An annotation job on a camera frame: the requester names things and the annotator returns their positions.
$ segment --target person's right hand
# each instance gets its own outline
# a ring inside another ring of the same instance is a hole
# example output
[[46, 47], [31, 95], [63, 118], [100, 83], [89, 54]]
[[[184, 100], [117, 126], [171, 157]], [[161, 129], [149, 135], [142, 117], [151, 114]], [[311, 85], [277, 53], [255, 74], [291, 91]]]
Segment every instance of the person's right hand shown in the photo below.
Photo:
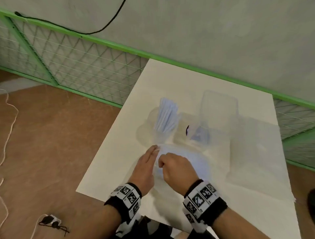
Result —
[[160, 156], [158, 166], [163, 168], [164, 181], [176, 192], [186, 194], [190, 186], [199, 179], [188, 159], [167, 153]]

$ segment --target white cable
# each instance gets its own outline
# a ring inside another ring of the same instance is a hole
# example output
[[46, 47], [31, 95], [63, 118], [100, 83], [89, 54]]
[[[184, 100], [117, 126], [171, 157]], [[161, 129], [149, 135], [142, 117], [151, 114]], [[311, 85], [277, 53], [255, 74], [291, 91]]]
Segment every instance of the white cable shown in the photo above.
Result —
[[38, 222], [39, 222], [39, 220], [40, 220], [40, 218], [41, 218], [42, 216], [45, 216], [45, 217], [46, 217], [46, 216], [48, 216], [48, 215], [47, 215], [47, 214], [43, 214], [43, 215], [40, 215], [40, 216], [39, 216], [39, 218], [38, 218], [37, 221], [36, 221], [36, 224], [35, 224], [35, 227], [34, 227], [34, 230], [33, 230], [33, 233], [32, 233], [32, 236], [31, 236], [30, 239], [33, 239], [33, 236], [34, 236], [34, 234], [35, 234], [35, 231], [36, 231]]
[[[6, 150], [6, 148], [7, 148], [7, 143], [8, 143], [8, 141], [9, 141], [10, 136], [11, 136], [12, 129], [13, 129], [13, 125], [14, 125], [14, 123], [15, 123], [15, 121], [16, 121], [16, 118], [18, 117], [18, 114], [19, 114], [19, 110], [18, 110], [14, 105], [11, 105], [11, 104], [8, 103], [9, 93], [8, 93], [6, 90], [4, 90], [4, 91], [7, 93], [7, 98], [6, 98], [6, 100], [5, 100], [5, 103], [6, 103], [7, 105], [10, 105], [10, 106], [14, 107], [14, 109], [16, 109], [16, 116], [15, 116], [15, 118], [14, 118], [13, 123], [11, 124], [10, 132], [9, 132], [8, 137], [7, 137], [7, 140], [6, 140], [5, 143], [4, 143], [4, 147], [3, 147], [3, 158], [2, 158], [2, 161], [1, 161], [1, 163], [0, 163], [0, 166], [3, 164], [3, 162], [4, 162], [4, 160], [5, 160], [5, 156], [6, 156], [5, 150]], [[9, 210], [8, 210], [8, 208], [7, 208], [7, 205], [5, 205], [4, 200], [3, 200], [3, 198], [2, 198], [1, 196], [0, 196], [0, 200], [1, 200], [3, 206], [5, 207], [5, 210], [6, 210], [6, 212], [7, 212], [7, 215], [5, 216], [4, 220], [3, 220], [2, 223], [0, 224], [0, 228], [1, 228], [2, 225], [3, 225], [3, 223], [6, 221], [6, 219], [7, 219], [8, 216], [9, 216]]]

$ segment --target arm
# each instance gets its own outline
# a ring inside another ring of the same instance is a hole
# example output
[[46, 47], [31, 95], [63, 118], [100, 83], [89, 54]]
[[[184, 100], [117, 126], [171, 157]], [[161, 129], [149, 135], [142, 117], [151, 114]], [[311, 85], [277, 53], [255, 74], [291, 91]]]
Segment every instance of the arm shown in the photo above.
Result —
[[[135, 185], [140, 197], [145, 196], [154, 185], [154, 178], [152, 175], [153, 165], [158, 152], [155, 151], [157, 146], [151, 146], [144, 155], [142, 155], [135, 169], [129, 178], [128, 182]], [[114, 235], [119, 225], [124, 218], [112, 205], [105, 205], [101, 210], [87, 218], [82, 224], [73, 231], [76, 232], [76, 239], [105, 239]]]
[[[172, 189], [183, 195], [185, 200], [194, 189], [204, 183], [184, 157], [167, 153], [160, 156], [158, 163], [159, 167], [163, 168], [164, 180]], [[221, 239], [268, 239], [256, 227], [228, 208], [220, 197], [210, 204], [200, 219], [211, 226]]]

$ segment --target table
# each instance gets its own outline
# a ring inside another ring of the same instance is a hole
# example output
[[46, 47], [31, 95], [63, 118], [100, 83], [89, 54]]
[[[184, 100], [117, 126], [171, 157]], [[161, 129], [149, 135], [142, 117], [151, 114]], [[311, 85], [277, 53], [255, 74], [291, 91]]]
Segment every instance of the table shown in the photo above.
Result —
[[[237, 98], [241, 116], [278, 124], [272, 95], [150, 59], [77, 192], [106, 201], [117, 185], [126, 182], [137, 159], [147, 149], [137, 139], [137, 130], [146, 121], [149, 112], [159, 105], [160, 98], [167, 97], [176, 102], [179, 111], [195, 114], [204, 90]], [[282, 170], [289, 184], [284, 158], [279, 160], [283, 160]], [[268, 195], [225, 183], [219, 177], [218, 181], [218, 190], [229, 199], [228, 205], [271, 239], [301, 238], [293, 201], [283, 203]], [[153, 220], [189, 231], [191, 226], [181, 207], [181, 203], [168, 206], [159, 201], [153, 191], [142, 199], [139, 212]]]

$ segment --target gray wall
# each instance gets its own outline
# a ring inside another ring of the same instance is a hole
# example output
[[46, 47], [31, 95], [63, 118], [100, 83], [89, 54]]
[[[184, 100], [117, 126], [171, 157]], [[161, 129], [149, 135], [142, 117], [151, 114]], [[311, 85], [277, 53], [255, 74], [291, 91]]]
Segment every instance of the gray wall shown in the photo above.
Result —
[[[89, 32], [122, 0], [2, 0]], [[315, 102], [315, 1], [127, 0], [95, 36]]]

